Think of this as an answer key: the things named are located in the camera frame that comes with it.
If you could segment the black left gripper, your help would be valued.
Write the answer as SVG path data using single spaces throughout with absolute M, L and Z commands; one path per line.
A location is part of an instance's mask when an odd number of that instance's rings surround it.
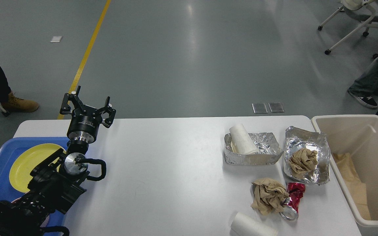
M 96 141 L 100 125 L 106 128 L 111 127 L 116 110 L 112 108 L 111 98 L 108 96 L 105 105 L 91 113 L 90 106 L 85 105 L 78 97 L 80 89 L 81 86 L 78 86 L 75 91 L 64 94 L 60 115 L 72 116 L 67 131 L 69 140 L 79 140 L 91 144 Z

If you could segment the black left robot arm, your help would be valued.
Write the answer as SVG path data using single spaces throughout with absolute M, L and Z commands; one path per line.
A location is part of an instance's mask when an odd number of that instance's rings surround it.
M 62 214 L 69 211 L 86 192 L 82 182 L 105 178 L 105 161 L 85 154 L 96 141 L 99 126 L 111 127 L 116 110 L 110 97 L 101 108 L 85 105 L 78 96 L 80 88 L 64 95 L 59 112 L 72 116 L 67 150 L 57 149 L 31 170 L 26 194 L 14 202 L 0 201 L 0 236 L 43 236 L 52 232 L 68 236 L 67 227 L 44 226 L 44 221 L 55 211 Z

